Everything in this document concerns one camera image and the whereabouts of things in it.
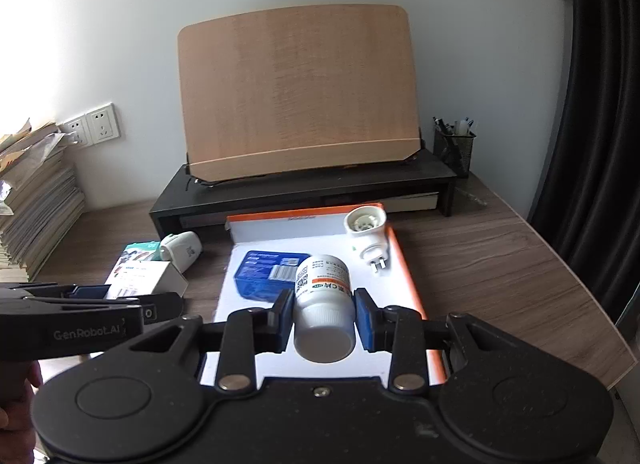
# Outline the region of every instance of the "bottle cap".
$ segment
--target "bottle cap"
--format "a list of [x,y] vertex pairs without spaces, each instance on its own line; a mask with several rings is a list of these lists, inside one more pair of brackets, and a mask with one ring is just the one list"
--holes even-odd
[[333,363],[347,357],[356,346],[353,316],[335,306],[318,303],[298,311],[293,344],[303,358]]

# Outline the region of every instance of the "orange label stripe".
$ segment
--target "orange label stripe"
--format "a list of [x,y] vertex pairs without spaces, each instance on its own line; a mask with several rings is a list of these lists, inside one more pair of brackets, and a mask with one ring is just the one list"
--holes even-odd
[[344,282],[340,280],[336,280],[335,278],[314,278],[311,283],[312,284],[321,284],[322,282],[328,282],[329,284],[341,285],[343,287],[347,287]]

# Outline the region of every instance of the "stack of papers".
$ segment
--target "stack of papers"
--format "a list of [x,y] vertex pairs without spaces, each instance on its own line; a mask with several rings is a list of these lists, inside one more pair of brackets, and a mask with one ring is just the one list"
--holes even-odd
[[32,281],[84,208],[64,134],[21,134],[0,151],[0,282]]

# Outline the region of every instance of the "orange and white box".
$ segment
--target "orange and white box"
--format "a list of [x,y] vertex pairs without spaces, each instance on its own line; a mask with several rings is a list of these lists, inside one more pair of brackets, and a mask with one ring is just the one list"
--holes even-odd
[[[340,258],[349,269],[353,289],[364,287],[377,306],[401,305],[417,310],[423,318],[426,314],[414,281],[402,256],[402,251],[391,225],[387,223],[389,259],[386,269],[374,273],[369,264],[359,259],[351,249],[343,226],[347,213],[358,206],[333,206],[291,211],[274,211],[230,216],[227,228],[234,240],[234,247],[226,269],[218,308],[213,321],[226,321],[235,310],[248,307],[269,307],[263,301],[247,300],[238,294],[234,274],[248,251],[277,251],[308,254],[332,254]],[[370,354],[362,348],[356,335],[353,352],[341,361],[319,364],[302,358],[293,346],[291,330],[287,349],[282,354],[258,354],[256,357],[257,384],[271,377],[290,378],[354,378],[378,376],[386,386],[391,354]],[[431,384],[446,380],[440,353],[427,351]],[[213,384],[218,364],[218,353],[207,355],[201,382]]]

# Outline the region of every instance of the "wooden desk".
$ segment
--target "wooden desk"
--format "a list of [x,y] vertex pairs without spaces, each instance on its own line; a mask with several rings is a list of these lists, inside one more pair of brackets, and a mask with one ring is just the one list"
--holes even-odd
[[[635,364],[583,284],[535,231],[478,179],[456,192],[453,216],[390,217],[431,317],[459,311],[516,335],[613,386]],[[126,244],[157,238],[151,202],[88,212],[52,254],[40,281],[103,282]],[[185,273],[186,309],[210,320],[232,247],[220,226],[201,228],[204,252]]]

